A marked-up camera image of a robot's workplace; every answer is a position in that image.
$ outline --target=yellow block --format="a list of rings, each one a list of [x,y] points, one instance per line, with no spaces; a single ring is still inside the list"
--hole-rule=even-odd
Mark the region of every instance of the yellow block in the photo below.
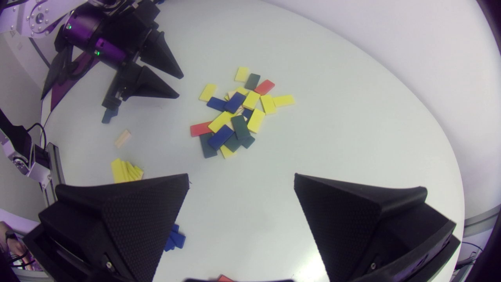
[[[261,105],[263,105],[263,110],[266,114],[272,114],[277,112],[275,103],[273,102],[273,97],[271,95],[261,96]]]
[[[116,159],[111,162],[111,171],[113,173],[113,181],[115,183],[126,182],[124,172],[122,170],[122,161],[120,159]]]
[[[276,107],[294,105],[296,102],[294,101],[294,97],[292,95],[285,95],[280,97],[274,97],[273,102]]]
[[[214,92],[216,92],[217,85],[209,83],[206,85],[206,87],[203,89],[202,94],[200,95],[200,98],[198,98],[201,101],[209,102],[210,98],[214,95]]]
[[[216,117],[214,121],[209,123],[207,127],[209,127],[209,129],[215,133],[220,130],[223,125],[227,124],[231,120],[231,117],[231,113],[224,111],[218,117]]]
[[[253,110],[256,107],[259,97],[261,97],[259,93],[254,91],[249,92],[242,106],[246,109]]]
[[[125,165],[125,162],[122,161],[121,165],[122,165],[122,171],[123,171],[125,182],[131,181],[131,179],[129,177],[129,173],[127,172],[127,166]]]
[[[240,94],[247,96],[247,94],[249,93],[249,90],[239,86],[237,89],[235,89],[235,92],[238,92]]]
[[[137,171],[137,173],[139,174],[139,179],[143,179],[143,175],[144,175],[144,172],[137,166],[134,166],[134,169]]]
[[[257,133],[264,118],[265,113],[260,111],[259,109],[255,109],[250,116],[249,122],[247,123],[247,128],[249,129],[249,131]]]
[[[221,153],[222,153],[222,156],[227,159],[233,155],[236,154],[236,152],[232,152],[230,149],[228,149],[228,147],[226,147],[225,145],[222,145],[221,146]]]
[[[249,68],[239,67],[236,71],[235,81],[246,82],[249,73]]]
[[[127,171],[129,172],[129,175],[132,177],[134,180],[139,180],[141,179],[139,177],[139,173],[134,169],[132,164],[130,162],[125,162],[125,165],[127,166]]]

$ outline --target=pile of colored blocks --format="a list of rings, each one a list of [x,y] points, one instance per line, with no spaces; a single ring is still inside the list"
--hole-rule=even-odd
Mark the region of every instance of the pile of colored blocks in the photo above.
[[[248,68],[238,68],[235,81],[245,82],[245,85],[228,92],[224,100],[213,97],[217,89],[215,84],[208,84],[200,95],[199,100],[221,112],[213,121],[190,127],[191,136],[200,137],[206,159],[217,156],[217,150],[221,150],[226,159],[240,146],[248,149],[256,140],[251,132],[259,131],[265,115],[276,113],[277,107],[295,103],[292,95],[272,97],[268,93],[275,84],[269,80],[259,83],[260,75],[248,73]],[[256,108],[259,100],[263,111]]]

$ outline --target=black cable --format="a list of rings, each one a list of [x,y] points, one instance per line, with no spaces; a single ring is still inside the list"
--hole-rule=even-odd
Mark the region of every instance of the black cable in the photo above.
[[[38,48],[36,42],[31,37],[30,37],[30,42],[32,43],[33,47],[35,48],[35,51],[38,53],[42,61],[47,65],[48,68],[51,68],[51,64],[49,63],[49,61],[47,61],[47,58],[44,56],[40,48]]]
[[[462,243],[463,243],[463,244],[468,244],[468,245],[475,246],[475,247],[477,247],[479,250],[483,251],[483,249],[482,249],[482,248],[480,248],[479,246],[477,246],[477,245],[475,245],[475,244],[473,244],[473,243],[468,243],[468,242],[462,242]]]
[[[45,126],[47,125],[47,121],[49,121],[49,117],[51,117],[51,114],[52,114],[53,110],[49,113],[49,115],[47,116],[47,119],[45,120],[44,122],[44,128]]]
[[[14,261],[20,260],[20,259],[24,258],[25,256],[27,256],[28,253],[29,253],[29,251],[26,251],[22,256],[16,255],[14,258],[12,258],[11,260],[7,261],[7,263],[8,264],[12,264]]]
[[[19,265],[13,265],[13,264],[11,264],[11,267],[25,267],[25,266],[28,266],[28,265],[33,264],[33,263],[35,263],[35,260],[32,260],[32,261],[30,261],[28,263],[19,264]]]
[[[47,135],[45,134],[45,129],[44,129],[44,126],[41,125],[40,123],[36,122],[35,124],[33,124],[30,128],[26,129],[26,131],[30,131],[33,129],[33,127],[35,126],[40,126],[40,128],[42,129],[42,134],[44,135],[44,151],[45,149],[47,148]]]

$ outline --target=textured black surface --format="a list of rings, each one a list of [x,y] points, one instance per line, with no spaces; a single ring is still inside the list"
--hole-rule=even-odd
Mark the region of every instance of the textured black surface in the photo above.
[[[260,75],[255,74],[255,73],[251,73],[249,75],[249,78],[247,79],[247,82],[245,83],[244,87],[246,89],[254,90],[258,86],[260,79],[261,79]]]
[[[59,185],[59,201],[99,216],[139,282],[150,282],[188,191],[188,175],[100,187]]]
[[[296,174],[294,189],[330,281],[347,281],[378,222],[424,202],[426,189],[386,189]]]

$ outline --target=white wall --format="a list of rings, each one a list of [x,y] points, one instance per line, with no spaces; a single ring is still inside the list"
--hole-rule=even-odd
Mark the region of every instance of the white wall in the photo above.
[[[466,218],[501,203],[501,56],[476,1],[265,1],[345,37],[414,92],[452,145]]]
[[[41,90],[19,64],[5,38],[0,36],[0,108],[14,125],[40,122]],[[39,130],[32,130],[38,143]],[[0,208],[38,221],[45,208],[38,183],[23,176],[0,150]]]

